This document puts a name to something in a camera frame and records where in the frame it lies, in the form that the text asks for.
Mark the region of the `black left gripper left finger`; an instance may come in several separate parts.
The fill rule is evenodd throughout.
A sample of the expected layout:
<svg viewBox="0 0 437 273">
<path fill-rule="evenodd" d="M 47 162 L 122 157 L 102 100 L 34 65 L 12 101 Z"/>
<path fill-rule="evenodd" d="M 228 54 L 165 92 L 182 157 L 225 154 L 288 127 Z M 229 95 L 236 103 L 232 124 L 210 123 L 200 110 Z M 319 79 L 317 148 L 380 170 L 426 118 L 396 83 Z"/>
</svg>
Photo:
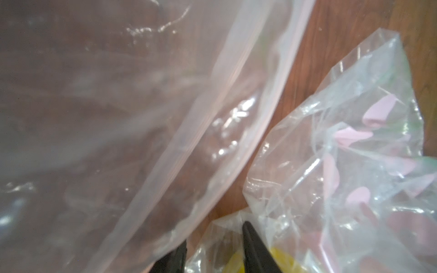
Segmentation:
<svg viewBox="0 0 437 273">
<path fill-rule="evenodd" d="M 184 273 L 187 256 L 187 241 L 156 261 L 149 273 Z"/>
</svg>

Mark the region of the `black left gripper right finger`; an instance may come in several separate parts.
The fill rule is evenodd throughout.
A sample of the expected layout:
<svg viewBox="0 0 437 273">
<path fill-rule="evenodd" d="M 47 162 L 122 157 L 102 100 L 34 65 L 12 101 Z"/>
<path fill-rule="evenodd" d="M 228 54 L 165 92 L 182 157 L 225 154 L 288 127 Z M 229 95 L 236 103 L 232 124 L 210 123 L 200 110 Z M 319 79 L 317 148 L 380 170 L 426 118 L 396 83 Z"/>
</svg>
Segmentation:
<svg viewBox="0 0 437 273">
<path fill-rule="evenodd" d="M 244 270 L 246 273 L 282 273 L 282 270 L 249 221 L 245 221 L 242 225 L 242 237 Z"/>
</svg>

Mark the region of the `clear zip bag with pears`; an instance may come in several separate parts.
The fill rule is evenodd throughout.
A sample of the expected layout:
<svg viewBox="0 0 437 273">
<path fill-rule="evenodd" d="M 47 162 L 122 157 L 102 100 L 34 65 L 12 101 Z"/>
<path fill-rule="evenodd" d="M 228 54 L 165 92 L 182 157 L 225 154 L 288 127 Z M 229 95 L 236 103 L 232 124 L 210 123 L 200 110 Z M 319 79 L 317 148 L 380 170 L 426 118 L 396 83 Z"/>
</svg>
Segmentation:
<svg viewBox="0 0 437 273">
<path fill-rule="evenodd" d="M 211 222 L 188 273 L 242 273 L 251 225 L 284 273 L 434 273 L 437 161 L 399 33 L 378 29 L 272 128 L 246 209 Z"/>
</svg>

